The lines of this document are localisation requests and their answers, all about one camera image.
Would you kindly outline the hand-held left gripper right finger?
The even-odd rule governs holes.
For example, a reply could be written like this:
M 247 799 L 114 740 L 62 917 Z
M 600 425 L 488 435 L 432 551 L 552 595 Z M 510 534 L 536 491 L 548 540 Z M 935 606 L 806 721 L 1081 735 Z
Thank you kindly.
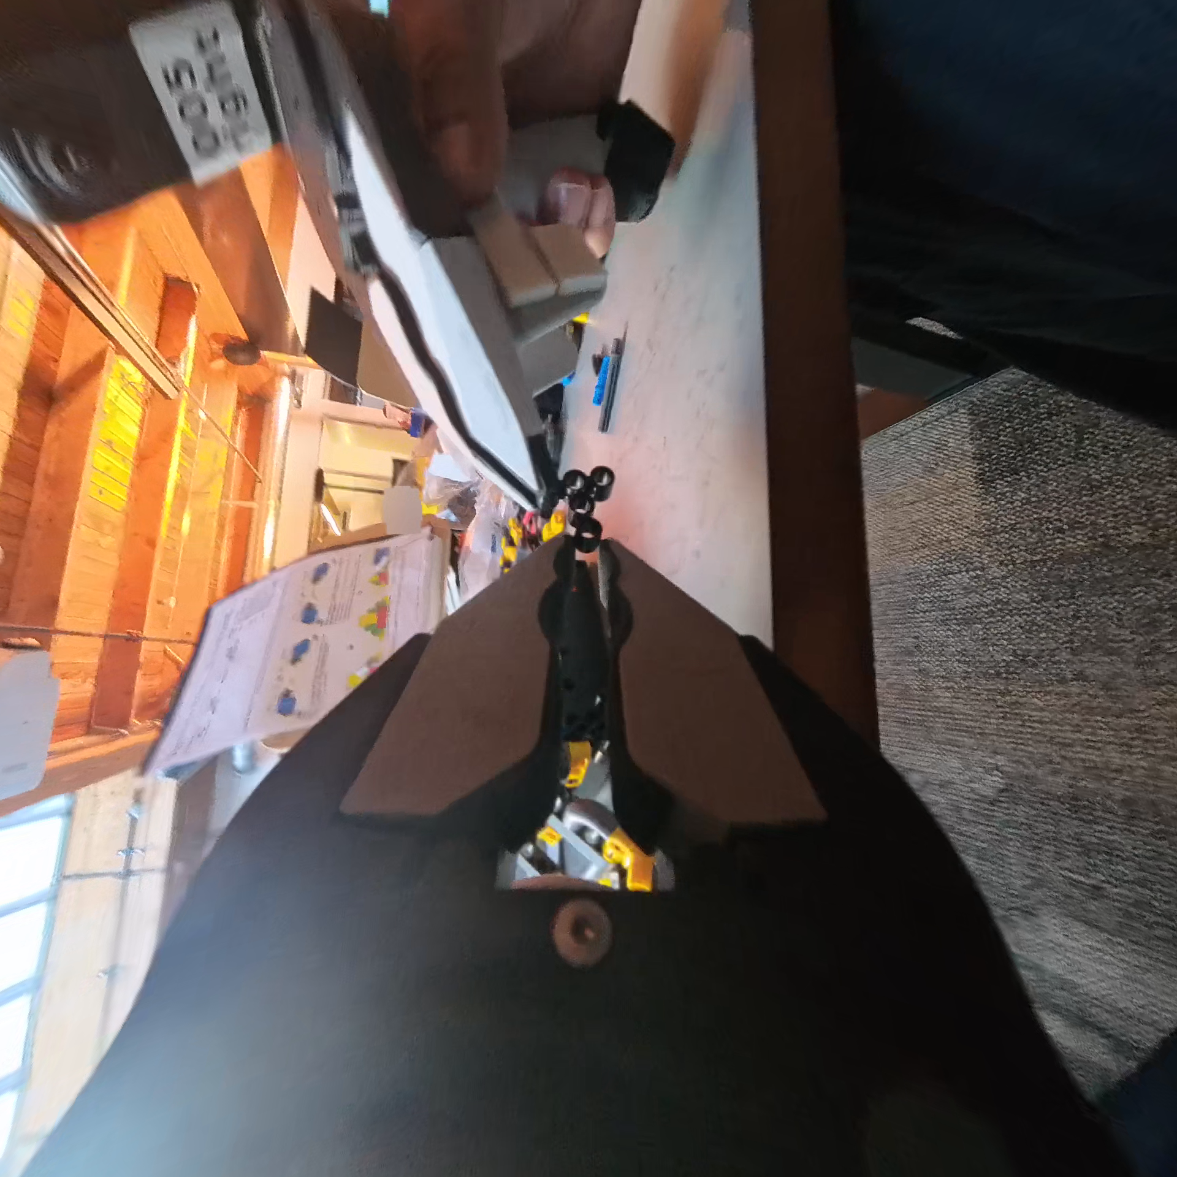
M 827 810 L 741 637 L 622 544 L 601 548 L 613 799 L 624 826 L 820 826 Z

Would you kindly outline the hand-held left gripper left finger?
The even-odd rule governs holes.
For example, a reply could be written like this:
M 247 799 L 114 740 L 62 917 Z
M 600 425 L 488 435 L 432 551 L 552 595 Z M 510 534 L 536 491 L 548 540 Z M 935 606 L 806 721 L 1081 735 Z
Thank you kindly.
M 551 658 L 540 604 L 565 550 L 544 544 L 435 630 L 344 816 L 435 817 L 536 752 Z

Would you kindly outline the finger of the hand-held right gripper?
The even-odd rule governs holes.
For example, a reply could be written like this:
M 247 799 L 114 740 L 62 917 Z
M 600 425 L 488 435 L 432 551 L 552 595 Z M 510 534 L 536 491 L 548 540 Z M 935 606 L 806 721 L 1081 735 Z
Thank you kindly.
M 509 391 L 478 338 L 460 333 L 457 366 L 437 359 L 401 292 L 366 296 L 372 321 L 446 445 L 516 503 L 540 508 L 540 417 L 534 400 Z
M 414 227 L 402 195 L 359 124 L 344 146 L 370 261 L 376 327 L 437 425 L 493 481 L 552 481 L 555 464 L 529 391 L 502 292 L 471 233 L 432 239 Z

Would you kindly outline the yellow toy brick vehicle model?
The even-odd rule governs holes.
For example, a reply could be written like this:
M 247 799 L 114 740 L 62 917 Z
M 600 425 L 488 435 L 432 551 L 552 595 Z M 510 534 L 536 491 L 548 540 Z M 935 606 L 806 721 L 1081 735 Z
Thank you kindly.
M 495 878 L 500 889 L 538 879 L 569 879 L 617 893 L 669 893 L 674 886 L 667 857 L 642 851 L 614 812 L 608 625 L 596 572 L 594 561 L 573 555 L 558 583 L 554 801 L 538 830 L 500 855 Z

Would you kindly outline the grey axle rod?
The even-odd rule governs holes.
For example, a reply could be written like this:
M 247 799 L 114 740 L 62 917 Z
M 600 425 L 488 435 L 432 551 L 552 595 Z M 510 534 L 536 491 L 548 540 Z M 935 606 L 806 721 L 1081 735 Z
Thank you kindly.
M 620 337 L 615 337 L 613 340 L 613 344 L 611 344 L 608 352 L 604 354 L 604 355 L 613 356 L 613 362 L 611 362 L 610 383 L 608 383 L 608 391 L 606 394 L 606 401 L 603 403 L 603 407 L 599 407 L 599 410 L 600 410 L 600 414 L 599 414 L 599 433 L 601 433 L 601 435 L 608 433 L 610 429 L 611 429 L 617 393 L 618 393 L 618 389 L 620 389 L 620 384 L 621 384 L 621 373 L 622 373 L 627 342 L 628 342 L 628 327 L 622 331 L 622 334 Z

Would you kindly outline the pile of small brick parts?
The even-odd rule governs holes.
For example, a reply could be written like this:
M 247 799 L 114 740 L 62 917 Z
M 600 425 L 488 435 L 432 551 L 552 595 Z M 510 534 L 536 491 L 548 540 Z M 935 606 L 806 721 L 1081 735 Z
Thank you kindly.
M 568 526 L 568 512 L 558 508 L 548 518 L 526 511 L 507 520 L 499 543 L 498 568 L 506 574 L 544 544 L 562 537 Z

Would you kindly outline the black connector brick piece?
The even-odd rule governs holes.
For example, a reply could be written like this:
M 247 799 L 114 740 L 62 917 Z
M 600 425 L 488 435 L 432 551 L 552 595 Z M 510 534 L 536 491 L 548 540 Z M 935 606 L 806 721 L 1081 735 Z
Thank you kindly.
M 608 466 L 596 466 L 589 473 L 578 468 L 568 471 L 562 482 L 540 501 L 540 540 L 572 539 L 580 555 L 594 555 L 604 534 L 596 512 L 610 501 L 614 487 L 615 473 Z

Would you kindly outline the person's right hand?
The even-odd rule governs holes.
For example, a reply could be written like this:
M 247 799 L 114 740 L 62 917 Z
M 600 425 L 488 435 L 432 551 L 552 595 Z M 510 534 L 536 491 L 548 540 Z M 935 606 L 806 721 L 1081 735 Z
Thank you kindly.
M 540 185 L 540 226 L 566 226 L 604 260 L 618 223 L 655 205 L 669 131 L 621 100 L 639 3 L 317 3 L 383 124 L 408 206 L 425 230 L 465 227 L 506 176 L 515 129 L 596 120 L 603 171 L 575 149 Z

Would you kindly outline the wooden display board with sheet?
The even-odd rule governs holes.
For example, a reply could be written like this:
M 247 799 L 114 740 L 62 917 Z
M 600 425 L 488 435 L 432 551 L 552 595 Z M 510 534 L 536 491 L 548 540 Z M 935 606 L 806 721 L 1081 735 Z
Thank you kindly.
M 423 527 L 307 555 L 206 613 L 142 771 L 304 732 L 446 617 L 451 540 Z

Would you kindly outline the person's grey trouser legs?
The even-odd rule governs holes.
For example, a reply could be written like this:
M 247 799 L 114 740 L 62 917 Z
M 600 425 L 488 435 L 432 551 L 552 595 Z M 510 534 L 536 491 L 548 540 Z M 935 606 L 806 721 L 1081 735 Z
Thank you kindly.
M 831 5 L 856 317 L 1176 424 L 1176 3 Z

